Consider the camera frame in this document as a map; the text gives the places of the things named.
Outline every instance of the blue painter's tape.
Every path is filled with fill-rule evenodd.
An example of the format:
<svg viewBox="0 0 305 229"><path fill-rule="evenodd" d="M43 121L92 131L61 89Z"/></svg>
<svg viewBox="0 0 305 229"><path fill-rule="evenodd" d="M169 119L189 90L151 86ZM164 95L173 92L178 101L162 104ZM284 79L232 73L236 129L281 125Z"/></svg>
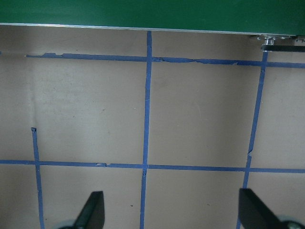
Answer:
<svg viewBox="0 0 305 229"><path fill-rule="evenodd" d="M303 168L250 168L250 172L256 173L305 173Z"/></svg>
<svg viewBox="0 0 305 229"><path fill-rule="evenodd" d="M202 170L202 171L226 171L244 172L243 167L209 167L209 166L170 166L170 165L148 165L149 169L176 169L176 170Z"/></svg>
<svg viewBox="0 0 305 229"><path fill-rule="evenodd" d="M240 229L241 222L239 220L239 217L237 218L237 223L236 223L236 229Z"/></svg>
<svg viewBox="0 0 305 229"><path fill-rule="evenodd" d="M35 161L25 161L25 160L0 160L0 164L7 165L34 165Z"/></svg>
<svg viewBox="0 0 305 229"><path fill-rule="evenodd" d="M141 209L140 229L144 229L145 197L146 197L146 173L148 161L148 140L149 140L149 115L152 77L152 32L147 31L147 58L146 58L146 82L145 82L145 115L144 115L144 142L143 142L143 171L141 182Z"/></svg>
<svg viewBox="0 0 305 229"><path fill-rule="evenodd" d="M75 167L106 167L106 163L68 162L68 161L40 161L41 166L75 166Z"/></svg>
<svg viewBox="0 0 305 229"><path fill-rule="evenodd" d="M178 57L153 57L153 62L171 62L171 63L190 63L198 62L204 64L226 64L243 66L261 66L261 61L241 61L241 60L217 60L217 59L188 59Z"/></svg>
<svg viewBox="0 0 305 229"><path fill-rule="evenodd" d="M305 68L305 63L267 62L267 67Z"/></svg>
<svg viewBox="0 0 305 229"><path fill-rule="evenodd" d="M109 167L109 168L143 168L140 164L106 164L93 162L40 161L41 166L74 166L74 167Z"/></svg>
<svg viewBox="0 0 305 229"><path fill-rule="evenodd" d="M32 137L33 137L33 148L34 148L34 159L35 161L39 161L39 153L38 153L38 145L37 145L37 130L32 127Z"/></svg>
<svg viewBox="0 0 305 229"><path fill-rule="evenodd" d="M140 164L110 164L107 165L110 168L143 168L143 165Z"/></svg>
<svg viewBox="0 0 305 229"><path fill-rule="evenodd" d="M140 229L144 229L145 197L146 197L146 175L147 175L147 169L143 169L143 172L142 172L142 182L141 182Z"/></svg>
<svg viewBox="0 0 305 229"><path fill-rule="evenodd" d="M33 149L34 149L35 168L36 168L39 221L40 221L41 229L45 229L44 221L43 221L43 200L42 200L41 175L40 175L40 165L39 165L39 152L38 152L38 143L37 143L37 130L34 127L32 127L31 130L33 137Z"/></svg>
<svg viewBox="0 0 305 229"><path fill-rule="evenodd" d="M255 134L256 134L259 110L260 110L261 101L262 101L267 59L268 59L268 52L263 52L261 74L259 77L259 83L258 83L258 88L257 88L257 96L256 96L256 102L255 102L255 108L254 108L251 136L250 136L249 149L248 149L248 154L247 154L247 163L246 163L246 168L245 168L245 172L244 172L243 188L247 188L247 186L248 186L248 180L249 180L250 168L251 168L251 160L252 160L251 152L253 151L254 142L255 142ZM237 220L236 229L239 229L239 228L240 228L240 223L239 223L239 220Z"/></svg>
<svg viewBox="0 0 305 229"><path fill-rule="evenodd" d="M44 55L26 55L30 58L51 58L51 59L75 59L75 60L97 60L97 61L134 61L146 62L146 57L142 56L117 56L117 55L89 55L64 53L56 55L55 53L45 53Z"/></svg>

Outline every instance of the green board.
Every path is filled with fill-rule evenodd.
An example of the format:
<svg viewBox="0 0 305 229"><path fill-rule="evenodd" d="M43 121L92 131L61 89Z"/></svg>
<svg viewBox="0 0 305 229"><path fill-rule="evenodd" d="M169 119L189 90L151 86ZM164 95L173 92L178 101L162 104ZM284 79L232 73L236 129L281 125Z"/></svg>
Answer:
<svg viewBox="0 0 305 229"><path fill-rule="evenodd" d="M0 24L305 35L305 0L0 0Z"/></svg>

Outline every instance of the screw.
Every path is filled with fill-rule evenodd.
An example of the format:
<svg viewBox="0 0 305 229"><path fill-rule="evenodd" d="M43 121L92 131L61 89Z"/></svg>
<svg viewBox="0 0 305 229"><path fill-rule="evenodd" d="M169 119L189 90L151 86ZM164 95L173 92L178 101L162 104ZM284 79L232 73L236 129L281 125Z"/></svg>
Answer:
<svg viewBox="0 0 305 229"><path fill-rule="evenodd" d="M294 222L289 222L288 223L288 228L289 229L301 229L301 226L297 223L294 223Z"/></svg>

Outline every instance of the blue tape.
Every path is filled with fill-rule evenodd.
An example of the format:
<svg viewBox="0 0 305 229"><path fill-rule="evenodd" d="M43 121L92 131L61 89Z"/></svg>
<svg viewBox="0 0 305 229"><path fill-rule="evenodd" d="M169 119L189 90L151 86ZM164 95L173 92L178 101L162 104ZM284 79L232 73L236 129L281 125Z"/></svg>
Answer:
<svg viewBox="0 0 305 229"><path fill-rule="evenodd" d="M171 170L201 170L201 171L224 171L244 172L244 167L209 167L209 166L171 166L171 165L148 165L142 164L106 164L91 162L65 162L65 161L26 161L26 160L0 160L0 165L40 165L40 166L75 166L75 167L107 167L107 168L137 168L137 169L171 169ZM252 173L305 173L302 168L249 168Z"/></svg>
<svg viewBox="0 0 305 229"><path fill-rule="evenodd" d="M241 60L217 60L217 59L188 59L178 57L153 57L153 62L171 62L171 63L190 63L198 62L204 64L227 64L243 66L261 66L261 61L241 61Z"/></svg>
<svg viewBox="0 0 305 229"><path fill-rule="evenodd" d="M239 217L237 217L237 223L236 223L236 229L240 229L241 222L239 220Z"/></svg>
<svg viewBox="0 0 305 229"><path fill-rule="evenodd" d="M305 173L302 168L250 168L255 173Z"/></svg>
<svg viewBox="0 0 305 229"><path fill-rule="evenodd" d="M202 171L227 171L244 172L244 167L209 167L209 166L170 166L170 165L148 165L149 169L176 169L176 170L202 170Z"/></svg>
<svg viewBox="0 0 305 229"><path fill-rule="evenodd" d="M75 60L97 60L97 61L135 61L146 62L146 57L142 56L117 56L117 55L89 55L64 53L56 55L55 53L45 53L44 55L26 55L30 58L51 58L51 59L75 59Z"/></svg>
<svg viewBox="0 0 305 229"><path fill-rule="evenodd" d="M37 130L34 127L32 127L31 130L33 137L33 149L34 149L35 168L36 168L39 221L40 221L41 229L45 229L44 221L43 221L43 200L42 200L41 175L40 175L40 165L39 165L39 152L38 152L38 143L37 143Z"/></svg>
<svg viewBox="0 0 305 229"><path fill-rule="evenodd" d="M247 186L248 186L248 180L249 180L249 174L250 174L250 168L251 168L251 160L252 160L251 153L252 153L253 147L254 147L259 110L261 107L267 59L268 59L268 52L263 52L261 74L259 77L259 83L258 83L258 88L257 88L257 96L256 96L256 102L255 102L251 136L250 136L249 149L248 149L248 154L247 154L247 163L246 163L245 172L244 172L243 188L247 188ZM239 228L240 228L240 222L239 222L239 220L237 220L236 229L239 229Z"/></svg>
<svg viewBox="0 0 305 229"><path fill-rule="evenodd" d="M74 167L109 167L109 168L143 168L140 164L106 164L93 162L40 161L41 166L74 166Z"/></svg>
<svg viewBox="0 0 305 229"><path fill-rule="evenodd" d="M267 62L267 67L276 67L276 68L305 68L305 63Z"/></svg>
<svg viewBox="0 0 305 229"><path fill-rule="evenodd" d="M143 142L143 171L142 171L142 182L141 182L140 229L144 229L144 216L145 216L152 61L153 61L152 32L147 31L147 62L146 62L147 65L146 65L146 82L145 82L145 116L144 116L144 142Z"/></svg>
<svg viewBox="0 0 305 229"><path fill-rule="evenodd" d="M0 164L8 165L34 165L35 161L25 161L25 160L0 160Z"/></svg>

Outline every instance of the metal bracket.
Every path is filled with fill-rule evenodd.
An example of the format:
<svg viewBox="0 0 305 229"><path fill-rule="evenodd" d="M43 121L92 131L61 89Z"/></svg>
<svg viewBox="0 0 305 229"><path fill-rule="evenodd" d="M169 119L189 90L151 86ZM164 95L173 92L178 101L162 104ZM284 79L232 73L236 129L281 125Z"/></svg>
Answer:
<svg viewBox="0 0 305 229"><path fill-rule="evenodd" d="M305 36L260 35L256 38L264 41L261 46L264 52L305 52Z"/></svg>

